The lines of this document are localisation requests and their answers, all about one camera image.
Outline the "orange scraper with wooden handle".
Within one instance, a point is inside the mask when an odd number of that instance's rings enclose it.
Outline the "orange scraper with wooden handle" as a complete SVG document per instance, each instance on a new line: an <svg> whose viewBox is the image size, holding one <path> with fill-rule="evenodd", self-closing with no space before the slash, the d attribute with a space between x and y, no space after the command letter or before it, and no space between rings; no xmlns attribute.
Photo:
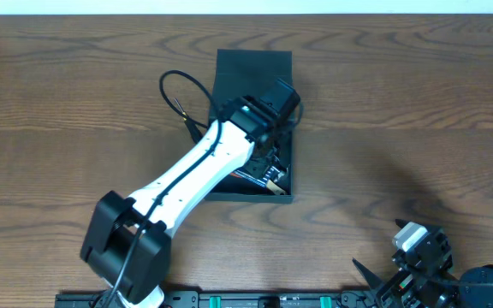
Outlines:
<svg viewBox="0 0 493 308"><path fill-rule="evenodd" d="M271 191L275 195L283 196L283 195L286 195L287 194L284 189L282 189L281 187L279 187L275 182L273 182L271 180L269 174L264 175L261 179L257 179L257 178L254 178L251 175L248 175L245 172L236 170L235 172L232 172L230 175L233 176L233 177L235 177L235 178L240 178L240 179L243 179L243 180L250 181L251 183L253 183L253 184L257 185L257 186L260 186L260 187L263 187L263 188L267 188L269 191Z"/></svg>

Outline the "blue clear screwdriver set case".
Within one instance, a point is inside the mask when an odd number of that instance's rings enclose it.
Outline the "blue clear screwdriver set case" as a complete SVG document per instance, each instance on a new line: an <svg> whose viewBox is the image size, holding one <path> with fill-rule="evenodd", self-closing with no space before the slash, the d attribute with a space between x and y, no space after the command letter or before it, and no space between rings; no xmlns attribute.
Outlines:
<svg viewBox="0 0 493 308"><path fill-rule="evenodd" d="M230 175L250 181L253 184L256 184L260 187L268 187L270 183L275 184L282 177L282 172L279 170L270 169L260 178L254 177L250 173L246 172L242 169L237 169L234 172L230 173Z"/></svg>

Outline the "black yellow screwdriver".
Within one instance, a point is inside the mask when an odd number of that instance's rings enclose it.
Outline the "black yellow screwdriver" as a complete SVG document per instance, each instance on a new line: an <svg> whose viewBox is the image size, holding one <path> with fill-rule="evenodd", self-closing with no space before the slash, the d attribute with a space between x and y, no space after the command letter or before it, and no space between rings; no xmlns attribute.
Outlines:
<svg viewBox="0 0 493 308"><path fill-rule="evenodd" d="M177 109L182 114L183 122L187 128L187 131L190 133L190 137L191 137L192 141L194 142L194 144L197 144L203 138L203 134L199 130L198 126L192 120L189 120L187 118L187 113L182 108L179 100L177 98L174 98L174 101L175 101L175 104L177 106Z"/></svg>

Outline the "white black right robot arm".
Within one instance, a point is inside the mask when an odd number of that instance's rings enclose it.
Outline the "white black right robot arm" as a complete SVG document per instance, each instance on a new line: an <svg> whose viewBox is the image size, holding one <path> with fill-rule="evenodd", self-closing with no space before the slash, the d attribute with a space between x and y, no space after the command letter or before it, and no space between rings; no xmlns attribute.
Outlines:
<svg viewBox="0 0 493 308"><path fill-rule="evenodd" d="M391 260L398 270L388 281L353 261L370 289L373 307L493 308L493 264L455 278L452 247L443 228L401 219L395 224L400 231L392 239L396 252Z"/></svg>

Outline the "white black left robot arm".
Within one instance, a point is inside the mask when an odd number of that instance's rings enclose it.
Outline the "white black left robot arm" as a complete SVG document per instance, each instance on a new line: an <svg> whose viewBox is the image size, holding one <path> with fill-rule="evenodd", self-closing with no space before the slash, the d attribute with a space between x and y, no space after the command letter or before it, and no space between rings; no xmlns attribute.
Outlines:
<svg viewBox="0 0 493 308"><path fill-rule="evenodd" d="M200 141L168 171L126 198L106 193L96 204L80 258L110 285L105 305L158 307L171 242L196 205L242 168L258 145L293 127L300 97L265 94L229 100Z"/></svg>

